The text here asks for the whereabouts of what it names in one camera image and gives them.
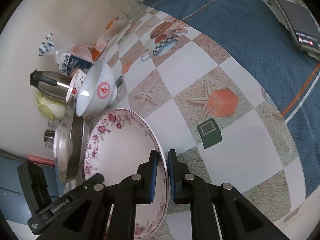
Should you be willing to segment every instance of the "starfish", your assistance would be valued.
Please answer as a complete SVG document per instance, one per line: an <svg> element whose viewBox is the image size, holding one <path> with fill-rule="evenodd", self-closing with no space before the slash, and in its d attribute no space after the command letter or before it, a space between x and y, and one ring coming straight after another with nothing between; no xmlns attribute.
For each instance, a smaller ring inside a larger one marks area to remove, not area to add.
<svg viewBox="0 0 320 240"><path fill-rule="evenodd" d="M207 115L209 112L209 109L207 108L207 103L209 100L209 96L211 93L209 93L210 88L209 88L209 83L207 79L204 80L204 97L201 98L187 98L187 101L190 103L195 103L195 104L201 104L203 105L202 113L200 116L200 120L198 124L201 124L202 119Z"/></svg>
<svg viewBox="0 0 320 240"><path fill-rule="evenodd" d="M145 100L149 100L151 103L154 103L154 104L158 104L158 102L153 98L153 96L150 94L151 90L154 88L154 86L156 85L158 81L154 82L150 88L147 88L147 82L144 83L144 88L143 88L143 92L141 93L138 93L138 94L135 94L133 95L134 98L141 98L140 100L140 104L139 104L139 107L142 106L143 102Z"/></svg>

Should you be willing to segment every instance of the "pink flower pattern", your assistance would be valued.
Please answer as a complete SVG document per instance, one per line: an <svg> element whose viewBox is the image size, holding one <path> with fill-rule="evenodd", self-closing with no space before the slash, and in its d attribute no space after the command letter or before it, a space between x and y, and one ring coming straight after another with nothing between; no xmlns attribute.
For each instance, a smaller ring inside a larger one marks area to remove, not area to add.
<svg viewBox="0 0 320 240"><path fill-rule="evenodd" d="M143 128L145 131L145 136L150 136L154 139L151 131L149 128L145 125L144 122L142 122L138 116L134 116L131 112L129 114L114 114L114 111L111 111L108 113L108 118L102 117L98 123L96 124L96 133L92 133L90 142L93 141L92 144L88 144L86 147L86 153L85 153L85 165L84 165L84 173L86 175L86 178L90 178L94 174L98 172L98 168L96 166L92 165L93 159L98 159L99 156L99 141L104 141L103 136L105 133L110 133L112 130L109 129L112 126L115 126L117 129L122 129L124 125L131 125L132 121L136 122L140 128ZM160 202L160 210L158 211L156 218L152 220L151 222L148 220L145 225L139 225L138 223L135 224L135 231L134 234L137 236L136 238L144 238L156 230L156 228L159 226L162 217L164 216L164 211L166 207L166 196L162 196L162 200Z"/></svg>

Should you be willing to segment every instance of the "clear glass cup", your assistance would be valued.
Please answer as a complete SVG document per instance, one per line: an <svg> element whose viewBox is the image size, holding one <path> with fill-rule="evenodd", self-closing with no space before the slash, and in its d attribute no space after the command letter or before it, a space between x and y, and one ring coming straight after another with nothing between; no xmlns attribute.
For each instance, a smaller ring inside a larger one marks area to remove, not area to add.
<svg viewBox="0 0 320 240"><path fill-rule="evenodd" d="M123 13L128 20L137 17L146 7L139 0L111 0L109 5L118 12Z"/></svg>

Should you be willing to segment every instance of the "silver bolt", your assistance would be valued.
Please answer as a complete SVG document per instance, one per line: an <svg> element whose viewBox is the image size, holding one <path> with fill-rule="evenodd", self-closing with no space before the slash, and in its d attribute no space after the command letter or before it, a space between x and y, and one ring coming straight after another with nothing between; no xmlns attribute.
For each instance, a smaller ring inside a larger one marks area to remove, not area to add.
<svg viewBox="0 0 320 240"><path fill-rule="evenodd" d="M184 175L184 178L186 180L193 180L195 178L195 176L191 173L188 173L188 174Z"/></svg>
<svg viewBox="0 0 320 240"><path fill-rule="evenodd" d="M131 176L131 179L133 179L133 180L139 180L139 179L141 179L141 175L140 175L140 174L133 174L133 175Z"/></svg>
<svg viewBox="0 0 320 240"><path fill-rule="evenodd" d="M226 190L231 190L232 189L232 185L230 183L223 183L222 187Z"/></svg>
<svg viewBox="0 0 320 240"><path fill-rule="evenodd" d="M100 190L103 190L104 185L103 184L97 184L93 188L94 188L95 191L100 191Z"/></svg>

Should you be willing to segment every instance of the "orange stripe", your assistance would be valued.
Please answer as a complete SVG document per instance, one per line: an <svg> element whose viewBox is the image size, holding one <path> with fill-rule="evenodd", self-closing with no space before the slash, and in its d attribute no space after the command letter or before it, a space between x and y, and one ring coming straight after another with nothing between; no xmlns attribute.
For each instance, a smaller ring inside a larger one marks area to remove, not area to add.
<svg viewBox="0 0 320 240"><path fill-rule="evenodd" d="M289 110L294 106L294 104L298 101L298 99L301 97L304 90L307 88L308 84L311 82L312 78L316 75L318 69L320 68L320 63L316 66L314 71L311 73L311 75L308 77L306 82L303 84L302 88L300 89L299 93L295 96L295 98L292 100L292 102L288 105L288 107L281 113L282 116L285 116Z"/></svg>

